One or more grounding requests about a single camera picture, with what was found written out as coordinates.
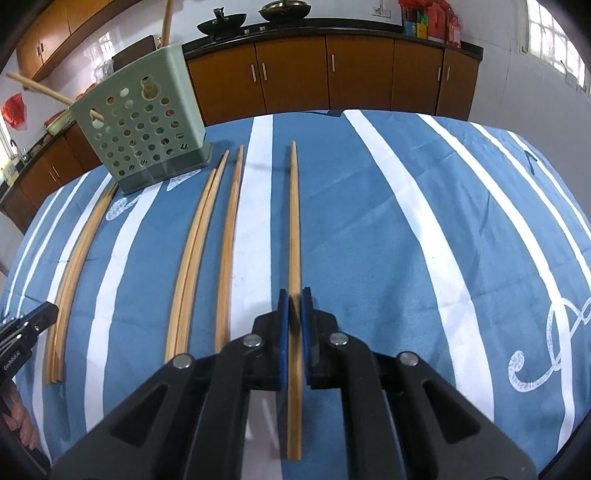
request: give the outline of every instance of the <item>ceiling cabinet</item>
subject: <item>ceiling cabinet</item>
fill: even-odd
[[[437,115],[468,120],[476,89],[479,62],[454,50],[443,59]]]
[[[434,115],[442,71],[442,49],[397,40],[391,110]]]
[[[328,35],[330,108],[390,110],[394,39]]]
[[[189,72],[206,125],[266,114],[253,44],[191,60]]]
[[[272,40],[255,47],[267,113],[329,108],[325,37]]]

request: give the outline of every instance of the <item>blue tablecloth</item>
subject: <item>blue tablecloth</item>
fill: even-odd
[[[231,150],[207,234],[190,353],[213,352],[236,149],[246,148],[230,324],[249,332],[288,284],[289,151],[300,164],[303,284],[377,352],[419,353],[542,469],[589,411],[589,225],[550,163],[495,128],[390,112],[290,113],[207,129],[212,165],[122,198],[90,248],[65,381],[43,385],[46,336],[17,384],[56,460],[163,364],[181,255],[209,170]],[[2,312],[55,300],[110,177],[50,196],[29,228]],[[278,456],[274,395],[251,401],[243,477],[345,478],[339,395],[304,395],[302,462]]]

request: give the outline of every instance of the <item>black countertop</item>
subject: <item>black countertop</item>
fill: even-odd
[[[431,40],[409,37],[404,34],[401,25],[347,18],[305,18],[303,20],[281,24],[263,22],[247,25],[246,27],[241,27],[224,35],[217,37],[202,37],[185,43],[183,45],[183,53],[186,60],[191,60],[207,53],[253,41],[328,34],[371,35],[375,37],[415,41],[430,47],[456,50],[476,60],[482,61],[482,47],[468,42],[462,42],[462,48],[456,48]]]

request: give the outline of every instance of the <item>plastic bag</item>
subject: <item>plastic bag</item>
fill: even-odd
[[[25,122],[25,104],[22,93],[11,96],[2,107],[4,121],[13,128],[20,127]]]

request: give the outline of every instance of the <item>bamboo chopstick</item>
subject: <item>bamboo chopstick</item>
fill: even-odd
[[[193,218],[193,223],[187,236],[187,243],[185,244],[185,249],[183,251],[181,266],[178,269],[177,284],[174,289],[173,305],[170,310],[170,321],[168,324],[168,336],[166,340],[166,350],[164,353],[165,363],[170,362],[175,355],[177,344],[178,319],[181,311],[181,302],[183,301],[185,283],[187,282],[189,261],[191,260],[191,254],[193,253],[193,247],[195,245],[195,240],[197,237],[197,233],[199,231],[199,223],[203,215],[203,209],[205,207],[207,196],[209,194],[209,190],[211,189],[215,174],[216,169],[214,168],[212,172],[209,174],[209,178],[207,179],[207,183],[205,184],[205,188],[203,190],[203,193],[201,194],[201,199],[199,200],[199,204],[197,205],[195,217]]]
[[[226,214],[226,226],[223,232],[222,260],[220,262],[220,276],[217,284],[217,311],[216,311],[216,334],[215,353],[219,353],[230,341],[229,330],[229,307],[230,307],[230,285],[232,282],[232,254],[234,251],[234,233],[236,229],[236,213],[238,211],[238,197],[240,195],[240,182],[242,180],[242,158],[244,156],[244,145],[240,145],[230,201]]]
[[[178,316],[178,331],[175,354],[187,352],[189,347],[189,330],[191,326],[191,317],[193,315],[193,303],[195,301],[195,288],[197,286],[197,277],[199,275],[199,266],[201,264],[201,257],[203,254],[203,247],[207,237],[207,230],[209,228],[209,221],[213,212],[213,205],[217,198],[217,191],[222,181],[222,175],[226,162],[228,160],[229,150],[226,150],[222,157],[222,161],[217,168],[215,177],[213,179],[212,187],[207,195],[205,208],[203,209],[203,216],[199,222],[199,231],[189,261],[189,274],[187,275],[187,282],[185,283],[183,300],[181,302],[181,311]]]
[[[117,183],[113,182],[105,190],[95,205],[78,237],[74,250],[72,250],[70,260],[61,279],[60,287],[56,295],[56,303],[59,307],[57,321],[55,325],[51,326],[49,339],[46,345],[46,383],[60,382],[63,380],[66,335],[78,280],[80,279],[82,267],[86,261],[90,245],[96,235],[100,222],[117,191],[117,186]]]
[[[290,321],[287,384],[287,459],[301,460],[302,345],[300,325],[301,249],[300,186],[296,142],[291,143],[290,169],[290,273],[289,294],[295,306]]]

